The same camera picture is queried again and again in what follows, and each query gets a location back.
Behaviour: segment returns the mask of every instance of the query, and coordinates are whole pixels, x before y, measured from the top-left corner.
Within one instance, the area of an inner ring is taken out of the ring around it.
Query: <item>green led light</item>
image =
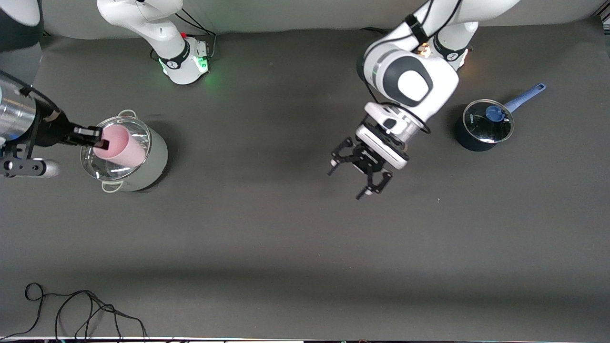
[[[165,70],[165,65],[163,65],[163,62],[161,62],[161,59],[159,59],[159,64],[161,64],[161,68],[163,68],[163,74],[167,75],[167,70]]]
[[[197,69],[199,69],[200,72],[202,72],[202,73],[207,72],[207,57],[193,56],[193,59],[197,63]]]

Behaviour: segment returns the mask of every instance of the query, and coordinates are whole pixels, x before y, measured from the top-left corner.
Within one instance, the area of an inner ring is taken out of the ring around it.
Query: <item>saucepan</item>
[[[457,141],[472,151],[486,151],[504,142],[515,130],[512,113],[546,87],[537,84],[504,105],[489,99],[468,104],[454,127]]]

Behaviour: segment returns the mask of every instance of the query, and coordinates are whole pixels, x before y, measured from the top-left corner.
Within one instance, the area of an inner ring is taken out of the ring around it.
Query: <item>pot handle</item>
[[[516,109],[519,108],[519,106],[525,104],[526,101],[540,94],[540,92],[545,89],[547,89],[547,85],[537,84],[534,87],[531,87],[530,89],[526,90],[523,94],[519,95],[513,100],[510,100],[504,106],[510,113],[513,113]]]
[[[120,116],[125,116],[125,117],[134,117],[134,118],[138,118],[138,115],[135,114],[134,110],[122,110],[121,112],[118,113],[119,117]]]
[[[107,189],[106,186],[116,186],[116,188]],[[114,181],[114,182],[102,181],[102,190],[106,193],[118,192],[118,190],[120,190],[122,186],[123,186],[123,181]]]

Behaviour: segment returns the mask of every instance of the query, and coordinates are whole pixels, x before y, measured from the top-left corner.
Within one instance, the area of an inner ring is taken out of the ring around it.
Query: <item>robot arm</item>
[[[114,25],[142,36],[159,55],[163,72],[177,84],[195,82],[208,71],[207,45],[183,37],[167,17],[182,0],[98,0],[99,13]]]
[[[0,0],[0,52],[38,43],[43,30],[42,9],[37,0]]]
[[[447,102],[458,86],[460,57],[478,22],[504,13],[519,0],[429,0],[385,37],[373,42],[357,65],[358,75],[390,103],[368,103],[367,115],[356,129],[356,143],[347,138],[332,152],[332,169],[351,162],[367,175],[367,185],[356,197],[381,193],[392,177],[389,163],[402,169],[408,162],[407,142]],[[423,43],[431,54],[415,53]],[[353,148],[352,155],[340,150]],[[373,183],[373,174],[383,180]]]

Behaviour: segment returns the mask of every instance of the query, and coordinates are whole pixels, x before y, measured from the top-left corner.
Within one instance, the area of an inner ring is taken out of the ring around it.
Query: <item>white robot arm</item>
[[[208,71],[208,58],[206,42],[183,37],[167,19],[180,9],[182,0],[98,0],[108,23],[142,36],[159,55],[163,72],[184,85]]]
[[[368,103],[356,129],[356,142],[345,139],[332,154],[331,175],[341,163],[351,162],[367,175],[367,185],[356,197],[381,193],[392,178],[389,163],[402,169],[408,162],[407,142],[429,129],[426,121],[447,102],[458,86],[456,70],[466,54],[478,22],[501,15],[519,0],[429,0],[385,37],[373,42],[358,61],[357,70],[367,87],[375,88],[388,103]],[[413,52],[428,44],[429,57]],[[344,148],[353,148],[341,156]],[[373,183],[373,174],[383,180]]]

